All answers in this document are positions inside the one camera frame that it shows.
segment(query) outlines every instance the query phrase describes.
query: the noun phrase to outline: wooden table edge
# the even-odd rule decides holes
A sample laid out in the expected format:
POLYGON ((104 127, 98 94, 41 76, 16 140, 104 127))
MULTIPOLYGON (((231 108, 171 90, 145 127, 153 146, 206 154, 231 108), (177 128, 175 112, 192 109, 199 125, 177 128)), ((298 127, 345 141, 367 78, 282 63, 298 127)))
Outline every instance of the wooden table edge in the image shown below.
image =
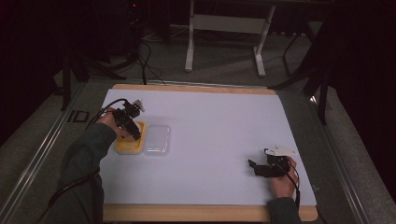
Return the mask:
MULTIPOLYGON (((318 218, 314 205, 300 206, 300 219, 318 218)), ((264 205, 105 204, 104 221, 270 221, 264 205)))
MULTIPOLYGON (((113 90, 191 91, 239 94, 267 94, 276 92, 260 88, 163 86, 116 84, 113 90)), ((318 218, 314 205, 300 206, 302 221, 318 218)), ((259 205, 190 205, 190 204, 105 204, 104 221, 269 221, 266 206, 259 205)))
POLYGON ((276 95, 273 90, 265 88, 241 87, 207 87, 207 86, 163 86, 163 85, 134 85, 116 84, 113 90, 141 90, 141 91, 191 91, 191 92, 218 92, 239 94, 267 94, 276 95))

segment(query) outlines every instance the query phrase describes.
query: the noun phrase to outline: human arm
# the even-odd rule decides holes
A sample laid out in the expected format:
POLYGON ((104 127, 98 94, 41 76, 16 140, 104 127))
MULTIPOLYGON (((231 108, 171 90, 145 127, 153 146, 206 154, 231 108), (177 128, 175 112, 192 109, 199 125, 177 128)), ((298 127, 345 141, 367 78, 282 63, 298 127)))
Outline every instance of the human arm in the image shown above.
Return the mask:
MULTIPOLYGON (((292 167, 296 167, 296 162, 292 158, 288 157, 288 160, 292 167)), ((297 183, 298 177, 294 172, 294 168, 291 168, 288 174, 297 183)), ((301 223, 298 208, 292 198, 295 191, 294 184, 286 175, 272 177, 270 181, 272 192, 276 197, 267 204, 271 222, 274 224, 301 223)))
MULTIPOLYGON (((117 127, 111 113, 99 118, 66 150, 59 188, 70 186, 70 183, 95 173, 116 137, 128 135, 117 127)), ((94 175, 56 197, 47 223, 102 223, 103 199, 101 177, 94 175)))

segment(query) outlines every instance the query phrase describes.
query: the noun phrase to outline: black cable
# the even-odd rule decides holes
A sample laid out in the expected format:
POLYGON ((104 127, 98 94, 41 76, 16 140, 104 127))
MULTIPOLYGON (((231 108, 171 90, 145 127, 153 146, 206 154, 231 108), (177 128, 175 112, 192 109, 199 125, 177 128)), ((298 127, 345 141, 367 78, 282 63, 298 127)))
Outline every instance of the black cable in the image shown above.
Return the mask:
POLYGON ((55 202, 59 199, 59 197, 61 197, 64 193, 66 193, 67 191, 69 191, 70 189, 81 185, 85 182, 87 182, 88 180, 92 179, 94 176, 99 174, 100 169, 98 168, 95 172, 93 172, 90 175, 86 175, 83 176, 82 178, 75 180, 69 184, 67 184, 66 186, 64 186, 61 189, 58 189, 49 199, 49 204, 47 206, 47 209, 43 212, 43 214, 38 218, 38 220, 35 222, 35 224, 39 224, 40 222, 43 221, 44 217, 48 214, 48 212, 50 211, 50 209, 52 208, 52 206, 55 204, 55 202))
POLYGON ((292 183, 292 184, 294 185, 294 187, 296 188, 296 200, 295 200, 294 202, 296 203, 297 209, 299 209, 299 208, 300 208, 300 197, 301 197, 301 195, 300 195, 300 176, 298 175, 297 170, 295 169, 294 166, 292 166, 292 165, 290 164, 290 166, 294 169, 294 171, 295 171, 296 174, 297 174, 297 182, 298 182, 298 185, 297 185, 297 183, 293 180, 293 178, 291 178, 291 176, 288 174, 288 172, 286 172, 286 171, 282 168, 282 166, 280 166, 277 162, 275 162, 275 164, 279 167, 279 169, 281 169, 281 170, 285 173, 285 175, 288 177, 288 179, 291 181, 291 183, 292 183))
POLYGON ((327 224, 326 219, 324 219, 323 215, 319 212, 318 207, 317 207, 317 211, 318 211, 318 216, 319 216, 320 220, 321 220, 324 224, 327 224))
POLYGON ((115 103, 119 102, 119 101, 123 101, 123 102, 127 102, 126 99, 118 99, 115 100, 113 102, 111 102, 110 104, 108 104, 107 106, 105 106, 104 108, 102 108, 101 110, 99 110, 99 112, 91 119, 91 121, 88 123, 87 127, 85 128, 85 130, 88 129, 88 127, 90 127, 93 123, 95 123, 105 112, 106 110, 111 107, 112 105, 114 105, 115 103))
POLYGON ((140 65, 141 65, 141 67, 142 67, 143 84, 144 84, 144 85, 147 85, 147 84, 148 84, 148 81, 147 81, 147 78, 146 78, 146 64, 147 64, 147 61, 145 61, 144 63, 142 63, 142 60, 140 59, 140 56, 137 57, 137 59, 139 60, 140 65))
POLYGON ((149 66, 149 65, 148 65, 148 69, 149 69, 149 71, 152 73, 152 75, 155 76, 155 77, 152 78, 152 79, 158 79, 158 80, 161 81, 161 83, 162 83, 164 86, 166 86, 166 83, 161 79, 161 76, 163 75, 163 71, 161 71, 161 70, 158 69, 158 68, 151 67, 151 66, 149 66), (154 71, 152 71, 153 69, 159 71, 160 74, 159 74, 159 75, 155 74, 154 71))
POLYGON ((147 68, 150 70, 150 72, 152 73, 152 75, 154 75, 156 78, 158 78, 158 79, 163 83, 163 85, 166 86, 166 83, 160 78, 160 76, 163 74, 163 71, 161 71, 161 70, 158 69, 158 68, 152 68, 151 66, 149 66, 149 56, 151 55, 151 47, 150 47, 147 43, 145 43, 144 41, 142 41, 141 43, 142 43, 144 46, 146 46, 146 48, 148 48, 148 57, 147 57, 147 59, 145 60, 147 68), (154 73, 154 71, 152 71, 152 69, 155 69, 155 70, 160 71, 160 74, 157 76, 157 75, 154 73))

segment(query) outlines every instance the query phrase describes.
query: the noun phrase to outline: clear plastic container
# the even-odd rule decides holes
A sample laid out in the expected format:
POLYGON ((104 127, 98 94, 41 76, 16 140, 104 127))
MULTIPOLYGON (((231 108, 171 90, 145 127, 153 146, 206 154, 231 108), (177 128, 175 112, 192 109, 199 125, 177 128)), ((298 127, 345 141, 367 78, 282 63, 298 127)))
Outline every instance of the clear plastic container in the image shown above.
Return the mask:
POLYGON ((147 156, 164 157, 169 154, 169 141, 171 129, 167 125, 149 125, 146 132, 146 140, 143 145, 143 153, 147 156))

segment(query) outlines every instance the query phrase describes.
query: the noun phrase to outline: human hand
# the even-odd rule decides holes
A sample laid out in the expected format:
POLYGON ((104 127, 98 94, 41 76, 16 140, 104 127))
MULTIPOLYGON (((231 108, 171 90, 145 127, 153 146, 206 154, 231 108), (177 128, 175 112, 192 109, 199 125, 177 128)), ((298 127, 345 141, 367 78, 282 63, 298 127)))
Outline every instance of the human hand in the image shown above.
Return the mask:
MULTIPOLYGON (((286 158, 289 160, 290 165, 295 168, 297 163, 290 157, 286 158)), ((294 168, 290 168, 289 176, 293 179, 295 183, 297 183, 298 177, 295 174, 294 168)), ((286 175, 280 177, 271 177, 270 181, 272 192, 276 198, 291 198, 293 196, 295 187, 286 175)))
POLYGON ((131 136, 126 130, 119 128, 114 120, 113 111, 116 110, 112 107, 109 107, 104 116, 99 118, 96 123, 104 123, 109 128, 111 128, 117 135, 117 137, 129 137, 131 136))

